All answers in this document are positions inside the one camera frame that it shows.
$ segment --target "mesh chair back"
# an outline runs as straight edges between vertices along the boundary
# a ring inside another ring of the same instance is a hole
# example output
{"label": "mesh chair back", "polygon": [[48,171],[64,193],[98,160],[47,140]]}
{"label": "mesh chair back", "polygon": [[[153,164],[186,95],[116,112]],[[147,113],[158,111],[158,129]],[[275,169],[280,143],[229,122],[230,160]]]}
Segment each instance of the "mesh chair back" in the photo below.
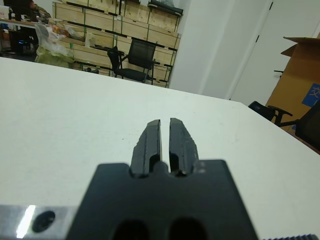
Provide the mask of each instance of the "mesh chair back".
{"label": "mesh chair back", "polygon": [[130,64],[149,69],[154,59],[155,49],[156,46],[153,44],[133,39],[128,61]]}
{"label": "mesh chair back", "polygon": [[115,71],[118,69],[120,60],[119,60],[119,52],[117,46],[111,48],[107,52],[108,57],[110,58],[112,70]]}
{"label": "mesh chair back", "polygon": [[274,109],[263,106],[257,101],[251,103],[249,105],[249,108],[255,111],[256,113],[260,114],[264,118],[268,119],[269,121],[271,121],[274,118],[274,116],[276,116],[276,111]]}
{"label": "mesh chair back", "polygon": [[298,120],[295,135],[320,150],[320,101]]}

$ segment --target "white door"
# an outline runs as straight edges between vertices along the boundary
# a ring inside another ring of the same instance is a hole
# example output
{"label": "white door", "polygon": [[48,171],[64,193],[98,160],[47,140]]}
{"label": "white door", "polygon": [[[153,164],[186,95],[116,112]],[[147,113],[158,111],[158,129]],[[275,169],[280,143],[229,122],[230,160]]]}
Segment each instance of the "white door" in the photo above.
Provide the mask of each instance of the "white door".
{"label": "white door", "polygon": [[289,61],[281,52],[295,43],[283,37],[312,37],[320,22],[320,0],[274,0],[259,39],[231,100],[265,105]]}

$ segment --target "black office chair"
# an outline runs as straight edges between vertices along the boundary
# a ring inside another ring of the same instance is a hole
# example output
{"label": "black office chair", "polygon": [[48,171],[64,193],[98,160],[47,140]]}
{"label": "black office chair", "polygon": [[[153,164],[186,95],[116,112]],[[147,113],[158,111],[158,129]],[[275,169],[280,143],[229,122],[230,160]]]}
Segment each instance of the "black office chair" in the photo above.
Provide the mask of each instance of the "black office chair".
{"label": "black office chair", "polygon": [[[281,122],[282,116],[284,114],[292,116],[292,114],[278,107],[266,107],[256,101],[251,103],[249,107],[270,121],[274,116],[276,116],[276,122],[274,122],[274,124],[278,127],[296,125],[295,135],[320,151],[320,101],[318,101],[304,116],[302,116],[302,118],[287,122]],[[273,111],[278,111],[278,115],[273,115],[271,117],[271,113]]]}
{"label": "black office chair", "polygon": [[[117,46],[109,49],[107,54],[110,58],[115,77],[120,75],[122,78],[125,77],[142,83],[145,83],[148,79],[151,80],[151,84],[153,85],[155,64],[153,57],[155,54],[155,49],[155,45],[135,39],[133,39],[131,42],[129,54],[124,58],[121,58],[122,54],[120,51],[118,51]],[[130,64],[147,69],[146,73],[130,68],[123,68],[122,62],[125,59],[128,59]],[[151,77],[148,75],[150,70],[152,70]]]}
{"label": "black office chair", "polygon": [[290,112],[287,112],[276,106],[266,107],[257,101],[254,101],[253,103],[251,103],[249,105],[249,108],[255,111],[256,113],[260,114],[264,118],[268,119],[269,121],[272,121],[272,119],[275,117],[274,124],[276,125],[281,123],[281,120],[284,114],[288,114],[289,116],[292,117],[292,114]]}

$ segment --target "blue label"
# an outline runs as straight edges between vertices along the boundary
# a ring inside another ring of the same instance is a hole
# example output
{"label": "blue label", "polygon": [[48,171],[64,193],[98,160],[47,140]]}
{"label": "blue label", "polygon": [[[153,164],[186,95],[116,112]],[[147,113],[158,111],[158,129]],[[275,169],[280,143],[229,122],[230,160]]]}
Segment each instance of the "blue label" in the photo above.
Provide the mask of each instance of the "blue label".
{"label": "blue label", "polygon": [[302,103],[309,107],[313,107],[320,100],[320,84],[312,84]]}

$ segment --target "white table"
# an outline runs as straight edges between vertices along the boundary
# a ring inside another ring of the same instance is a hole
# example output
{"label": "white table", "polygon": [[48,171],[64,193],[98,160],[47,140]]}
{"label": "white table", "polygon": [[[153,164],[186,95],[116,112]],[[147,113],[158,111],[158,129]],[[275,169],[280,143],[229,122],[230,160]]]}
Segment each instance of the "white table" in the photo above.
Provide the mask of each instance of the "white table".
{"label": "white table", "polygon": [[19,27],[25,27],[25,28],[30,28],[30,29],[35,29],[35,23],[31,21],[17,21],[14,19],[3,19],[0,18],[0,24],[13,24],[15,26]]}
{"label": "white table", "polygon": [[224,159],[261,239],[320,237],[320,157],[241,103],[0,57],[0,204],[77,206],[100,163],[130,163],[149,121],[182,120]]}

